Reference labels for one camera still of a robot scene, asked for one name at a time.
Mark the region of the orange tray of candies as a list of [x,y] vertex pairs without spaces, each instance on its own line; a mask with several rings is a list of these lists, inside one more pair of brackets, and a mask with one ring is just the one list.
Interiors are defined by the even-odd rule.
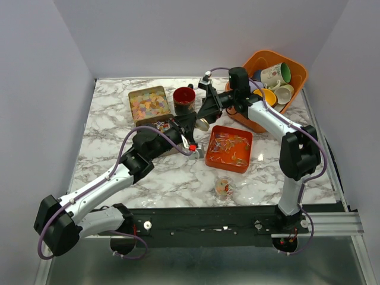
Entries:
[[253,135],[242,129],[216,125],[205,155],[208,167],[245,173],[251,159]]

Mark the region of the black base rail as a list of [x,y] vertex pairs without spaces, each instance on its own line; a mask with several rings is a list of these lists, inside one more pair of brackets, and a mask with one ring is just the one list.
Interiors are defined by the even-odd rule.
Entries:
[[244,207],[135,208],[116,231],[136,234],[149,248],[271,246],[272,236],[308,233],[297,213],[285,217],[275,205]]

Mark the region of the yellow and brown bowl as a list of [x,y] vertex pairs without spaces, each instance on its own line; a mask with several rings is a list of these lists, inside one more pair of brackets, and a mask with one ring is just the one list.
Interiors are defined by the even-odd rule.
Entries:
[[[278,98],[277,96],[274,94],[274,92],[272,92],[271,90],[267,89],[267,88],[263,88],[262,89],[264,95],[265,95],[265,100],[266,102],[271,106],[271,107],[275,107],[278,103]],[[262,92],[261,90],[257,89],[253,92],[254,94],[256,95],[259,95],[260,97],[262,97]]]

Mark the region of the gold tin of lollipops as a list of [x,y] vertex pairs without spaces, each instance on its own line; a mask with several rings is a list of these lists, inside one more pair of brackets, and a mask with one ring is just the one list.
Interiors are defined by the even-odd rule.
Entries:
[[173,118],[173,114],[154,116],[148,119],[142,119],[135,122],[135,126],[150,125],[157,128],[159,131],[164,132],[170,128],[169,119]]

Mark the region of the lavender cup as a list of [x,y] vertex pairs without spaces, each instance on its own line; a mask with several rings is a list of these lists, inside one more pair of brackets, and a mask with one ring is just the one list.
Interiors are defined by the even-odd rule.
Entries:
[[264,88],[264,85],[260,81],[249,81],[250,92],[253,93],[255,90],[259,88]]

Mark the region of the red and black mug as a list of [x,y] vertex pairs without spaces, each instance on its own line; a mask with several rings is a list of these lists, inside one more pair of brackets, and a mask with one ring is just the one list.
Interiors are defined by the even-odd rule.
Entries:
[[189,84],[187,87],[179,87],[173,93],[173,104],[176,115],[187,115],[195,110],[194,85]]

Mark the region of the blue cup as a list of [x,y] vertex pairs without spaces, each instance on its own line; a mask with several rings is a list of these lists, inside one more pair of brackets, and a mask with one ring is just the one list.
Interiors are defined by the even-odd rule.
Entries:
[[259,81],[259,82],[261,82],[261,72],[262,72],[261,69],[255,71],[254,74],[253,74],[253,76],[252,76],[252,79],[253,79],[254,81]]

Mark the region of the aluminium frame rail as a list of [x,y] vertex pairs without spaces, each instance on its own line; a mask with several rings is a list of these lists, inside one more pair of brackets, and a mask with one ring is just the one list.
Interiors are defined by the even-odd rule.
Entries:
[[101,232],[42,261],[37,284],[373,284],[363,226],[339,205],[307,205],[308,233],[271,246],[149,248],[136,234]]

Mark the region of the clear glass jar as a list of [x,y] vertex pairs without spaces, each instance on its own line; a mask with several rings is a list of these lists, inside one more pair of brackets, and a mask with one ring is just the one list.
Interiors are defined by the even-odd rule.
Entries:
[[216,178],[214,182],[214,193],[218,201],[231,201],[235,191],[236,185],[232,178],[228,176]]

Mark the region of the cream cup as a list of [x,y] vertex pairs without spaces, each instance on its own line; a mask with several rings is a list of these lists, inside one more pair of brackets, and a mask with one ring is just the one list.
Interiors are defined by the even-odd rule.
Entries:
[[292,99],[294,93],[295,93],[295,90],[293,86],[290,84],[282,85],[274,91],[274,94],[277,97],[277,102],[280,105],[288,104],[290,100]]

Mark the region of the orange plastic bin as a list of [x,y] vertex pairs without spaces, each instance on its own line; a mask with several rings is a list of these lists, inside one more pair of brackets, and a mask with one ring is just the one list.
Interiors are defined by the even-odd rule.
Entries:
[[[255,52],[250,59],[243,65],[249,75],[253,75],[259,69],[269,68],[275,64],[285,62],[289,68],[292,78],[290,80],[290,85],[293,86],[295,94],[292,96],[290,101],[284,105],[281,110],[281,114],[284,114],[285,111],[291,106],[302,87],[305,85],[306,80],[308,79],[307,69],[300,63],[283,56],[277,52],[271,50],[259,50]],[[239,122],[245,127],[251,129],[255,133],[264,133],[266,130],[256,122],[249,121],[244,118],[241,114],[235,113],[234,108],[230,111],[232,114],[228,115],[229,118]]]

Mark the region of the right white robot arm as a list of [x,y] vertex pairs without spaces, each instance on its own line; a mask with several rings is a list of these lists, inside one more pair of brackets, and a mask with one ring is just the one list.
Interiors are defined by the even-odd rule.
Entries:
[[302,197],[307,182],[321,176],[317,166],[326,159],[326,153],[318,142],[316,129],[301,126],[273,109],[266,101],[264,91],[251,92],[252,80],[245,68],[228,70],[230,90],[216,92],[211,83],[211,71],[199,80],[198,87],[206,95],[197,113],[198,119],[214,123],[222,111],[234,108],[246,119],[256,122],[280,142],[280,169],[285,175],[281,198],[275,209],[274,228],[288,232],[302,215]]

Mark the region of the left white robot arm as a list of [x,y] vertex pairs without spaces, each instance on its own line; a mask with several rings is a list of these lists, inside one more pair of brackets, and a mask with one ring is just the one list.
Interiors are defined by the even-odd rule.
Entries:
[[164,132],[150,125],[132,128],[122,141],[115,164],[104,174],[60,198],[43,198],[33,225],[39,234],[38,256],[50,259],[43,254],[44,245],[52,251],[52,257],[58,257],[87,236],[108,231],[128,233],[132,221],[124,207],[95,208],[146,177],[154,168],[153,160],[163,153],[175,148],[184,156],[193,156],[198,147],[194,140],[196,120],[192,112],[170,118],[170,128]]

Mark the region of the gold tin of jelly candies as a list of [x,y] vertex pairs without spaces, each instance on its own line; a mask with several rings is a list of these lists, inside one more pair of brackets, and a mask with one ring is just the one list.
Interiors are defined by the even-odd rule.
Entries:
[[131,115],[135,123],[171,115],[164,87],[159,85],[128,93]]

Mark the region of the floral white mug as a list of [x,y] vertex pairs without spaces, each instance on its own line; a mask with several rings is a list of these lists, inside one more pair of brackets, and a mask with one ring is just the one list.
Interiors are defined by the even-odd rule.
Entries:
[[292,79],[292,75],[289,66],[285,62],[282,62],[263,69],[260,73],[260,79],[266,88],[274,91],[288,84]]

